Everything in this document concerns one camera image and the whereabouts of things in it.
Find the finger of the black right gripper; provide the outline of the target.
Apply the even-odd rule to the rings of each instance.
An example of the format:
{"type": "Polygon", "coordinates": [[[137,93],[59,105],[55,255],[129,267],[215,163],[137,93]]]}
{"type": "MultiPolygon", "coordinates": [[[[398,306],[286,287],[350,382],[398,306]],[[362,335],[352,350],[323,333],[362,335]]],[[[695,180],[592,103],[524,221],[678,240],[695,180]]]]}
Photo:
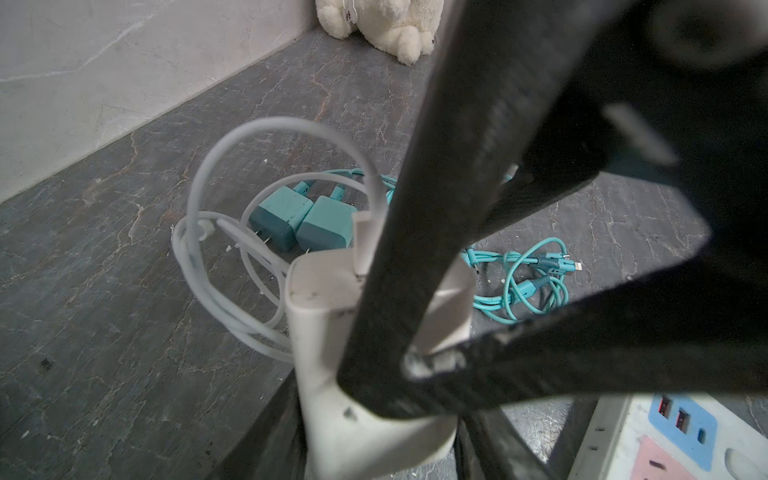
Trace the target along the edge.
{"type": "MultiPolygon", "coordinates": [[[[522,155],[603,26],[638,1],[459,1],[386,222],[472,223],[521,179],[522,155]]],[[[721,247],[437,353],[404,374],[428,414],[581,393],[767,388],[767,244],[721,247]]]]}

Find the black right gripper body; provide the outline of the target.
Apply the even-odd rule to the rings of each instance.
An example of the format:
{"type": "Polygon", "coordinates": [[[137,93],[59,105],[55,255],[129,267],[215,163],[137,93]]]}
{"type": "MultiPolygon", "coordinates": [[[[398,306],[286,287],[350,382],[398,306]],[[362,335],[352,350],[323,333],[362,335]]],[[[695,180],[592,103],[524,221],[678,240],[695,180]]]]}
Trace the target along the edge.
{"type": "Polygon", "coordinates": [[[767,5],[638,1],[603,26],[479,232],[601,172],[677,188],[721,247],[767,244],[767,5]]]}

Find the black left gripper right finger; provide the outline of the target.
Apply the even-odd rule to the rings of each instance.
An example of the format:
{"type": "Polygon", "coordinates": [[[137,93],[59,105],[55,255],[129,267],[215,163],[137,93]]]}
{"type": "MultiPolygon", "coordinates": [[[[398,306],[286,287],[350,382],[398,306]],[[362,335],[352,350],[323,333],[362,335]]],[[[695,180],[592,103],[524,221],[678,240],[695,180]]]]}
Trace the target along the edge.
{"type": "Polygon", "coordinates": [[[502,410],[461,416],[454,457],[458,479],[553,479],[502,410]]]}

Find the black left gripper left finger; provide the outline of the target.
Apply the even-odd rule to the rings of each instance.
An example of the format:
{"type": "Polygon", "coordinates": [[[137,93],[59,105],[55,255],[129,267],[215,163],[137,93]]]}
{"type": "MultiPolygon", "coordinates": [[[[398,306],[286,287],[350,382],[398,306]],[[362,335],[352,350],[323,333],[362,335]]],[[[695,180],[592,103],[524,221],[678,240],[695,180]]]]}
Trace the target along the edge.
{"type": "Polygon", "coordinates": [[[296,375],[291,372],[210,479],[303,479],[306,436],[296,375]]]}

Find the white USB charger adapter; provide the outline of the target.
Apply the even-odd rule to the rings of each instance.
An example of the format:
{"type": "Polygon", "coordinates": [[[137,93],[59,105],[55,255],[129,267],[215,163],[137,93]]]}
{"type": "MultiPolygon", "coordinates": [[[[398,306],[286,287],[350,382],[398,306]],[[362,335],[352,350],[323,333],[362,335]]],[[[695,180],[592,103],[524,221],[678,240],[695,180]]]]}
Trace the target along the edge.
{"type": "Polygon", "coordinates": [[[354,215],[349,249],[309,253],[287,278],[287,314],[309,463],[317,479],[373,479],[445,457],[454,414],[416,404],[402,370],[469,336],[470,220],[354,215]]]}

